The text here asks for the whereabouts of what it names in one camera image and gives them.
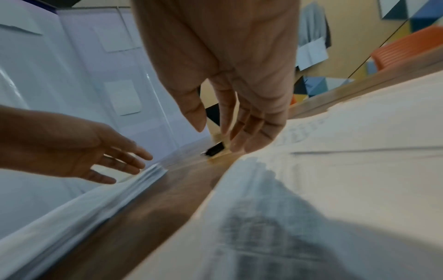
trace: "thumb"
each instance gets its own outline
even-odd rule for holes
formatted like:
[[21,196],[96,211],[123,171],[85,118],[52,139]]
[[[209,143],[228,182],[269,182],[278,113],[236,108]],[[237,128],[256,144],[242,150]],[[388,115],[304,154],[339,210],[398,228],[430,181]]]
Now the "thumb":
[[206,126],[206,111],[198,96],[197,89],[191,91],[177,91],[167,89],[180,108],[183,116],[197,130],[202,132]]

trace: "table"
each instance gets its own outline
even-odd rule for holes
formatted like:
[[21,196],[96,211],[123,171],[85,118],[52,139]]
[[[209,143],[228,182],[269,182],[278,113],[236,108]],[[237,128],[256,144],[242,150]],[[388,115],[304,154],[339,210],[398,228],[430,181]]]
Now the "table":
[[[330,106],[443,70],[443,47],[366,79],[310,98],[289,109],[290,118],[325,112]],[[200,155],[211,139],[183,147],[161,161],[168,173],[101,225],[40,279],[122,279],[188,221],[240,154]]]

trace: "human hand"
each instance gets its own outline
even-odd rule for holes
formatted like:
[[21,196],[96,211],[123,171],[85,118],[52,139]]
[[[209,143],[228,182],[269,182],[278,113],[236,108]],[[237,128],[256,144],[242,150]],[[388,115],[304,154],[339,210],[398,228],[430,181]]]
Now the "human hand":
[[212,83],[231,150],[252,152],[286,124],[293,91],[299,0],[132,0],[160,81],[202,131],[206,112],[196,88]]
[[94,164],[138,174],[145,164],[130,153],[152,155],[110,126],[67,115],[2,107],[9,113],[2,128],[2,167],[31,173],[78,177],[101,184],[115,179]]

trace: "chair backrest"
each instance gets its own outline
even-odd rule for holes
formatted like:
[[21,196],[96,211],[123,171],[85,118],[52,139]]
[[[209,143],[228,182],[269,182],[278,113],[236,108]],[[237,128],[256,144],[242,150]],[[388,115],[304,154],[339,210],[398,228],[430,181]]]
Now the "chair backrest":
[[371,57],[378,70],[443,45],[443,27],[430,26],[375,50]]

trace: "wooden table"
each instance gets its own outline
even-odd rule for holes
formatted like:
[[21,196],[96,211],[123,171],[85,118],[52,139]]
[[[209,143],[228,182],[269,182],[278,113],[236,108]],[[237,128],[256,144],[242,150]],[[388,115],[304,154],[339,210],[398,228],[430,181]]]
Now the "wooden table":
[[[291,118],[315,115],[368,92],[443,70],[443,48],[290,108]],[[223,173],[241,155],[200,155],[206,139],[162,160],[169,171],[142,195],[60,259],[41,279],[122,279],[177,231],[195,212]]]

